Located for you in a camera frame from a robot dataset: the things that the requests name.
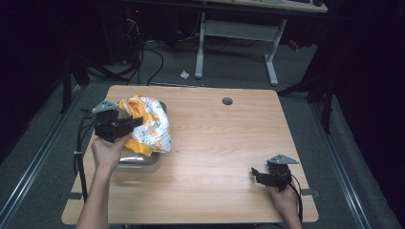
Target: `crumpled bag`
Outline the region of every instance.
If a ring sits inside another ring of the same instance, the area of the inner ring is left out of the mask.
[[[133,118],[143,116],[143,124],[134,128],[124,150],[147,156],[153,152],[170,152],[170,125],[160,101],[135,94],[132,98],[122,99],[118,106]]]

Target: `desk leg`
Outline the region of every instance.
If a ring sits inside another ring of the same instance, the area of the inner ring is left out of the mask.
[[[273,58],[274,58],[274,54],[277,51],[278,44],[280,43],[281,36],[283,35],[283,31],[284,31],[284,27],[286,26],[286,23],[287,23],[287,19],[283,19],[281,21],[280,26],[274,37],[273,47],[271,49],[271,52],[270,52],[270,54],[265,55],[268,77],[270,78],[270,84],[272,86],[278,85],[277,75],[276,75],[276,72],[274,71]]]
[[[202,21],[200,24],[200,46],[199,52],[197,53],[197,63],[196,63],[196,78],[203,77],[203,38],[205,33],[205,12],[202,12]]]

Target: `human hand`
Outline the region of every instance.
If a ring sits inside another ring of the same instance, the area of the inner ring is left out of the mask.
[[[112,143],[101,137],[96,138],[92,143],[92,151],[95,157],[96,170],[105,171],[111,174],[118,165],[122,149],[130,135],[121,137],[117,142]]]
[[[279,192],[278,187],[267,186],[267,189],[273,198],[274,206],[286,222],[288,228],[302,228],[297,213],[298,197],[294,190],[289,185],[281,192]]]

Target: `table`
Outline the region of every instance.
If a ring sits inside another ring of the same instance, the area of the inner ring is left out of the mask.
[[[297,10],[304,12],[326,13],[328,8],[325,5],[316,7],[312,3],[298,3],[282,0],[278,4],[269,4],[252,0],[205,0],[204,2],[217,4],[231,4],[249,7],[269,8],[276,10]],[[287,19],[282,19],[278,27],[253,25],[245,23],[224,22],[219,20],[205,20],[205,12],[202,13],[200,24],[200,44],[197,53],[195,77],[203,77],[203,43],[206,35],[223,36],[231,38],[252,39],[272,42],[269,53],[264,56],[268,77],[272,86],[278,85],[276,72],[274,71],[273,58],[283,35]]]
[[[266,187],[250,168],[267,173],[266,160],[283,154],[299,160],[277,93],[271,90],[113,86],[107,99],[133,94],[167,105],[172,151],[154,173],[115,171],[109,222],[119,224],[280,222]],[[232,99],[224,105],[223,99]],[[84,157],[88,185],[95,165]],[[301,164],[290,165],[308,189]],[[81,193],[79,177],[73,193]],[[303,196],[304,221],[316,221],[312,196]],[[82,199],[68,199],[62,221],[76,224]]]

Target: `metal frame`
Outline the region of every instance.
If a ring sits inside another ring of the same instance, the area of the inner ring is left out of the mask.
[[[203,78],[203,43],[206,35],[271,41],[273,45],[269,50],[269,54],[265,55],[265,62],[270,84],[272,86],[277,86],[278,80],[274,70],[273,58],[280,43],[281,36],[283,35],[286,23],[287,19],[282,19],[278,27],[271,27],[224,21],[212,21],[206,20],[205,12],[203,12],[200,26],[200,44],[197,53],[195,77]]]

